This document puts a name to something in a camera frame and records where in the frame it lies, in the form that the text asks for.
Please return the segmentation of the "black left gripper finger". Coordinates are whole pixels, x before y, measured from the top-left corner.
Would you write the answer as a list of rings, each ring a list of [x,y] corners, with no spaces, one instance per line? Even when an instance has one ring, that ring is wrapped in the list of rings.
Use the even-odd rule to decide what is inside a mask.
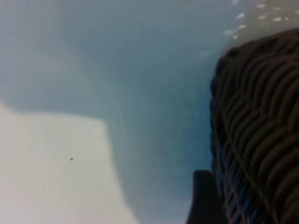
[[[196,170],[193,173],[192,204],[186,223],[225,223],[216,182],[210,171]]]

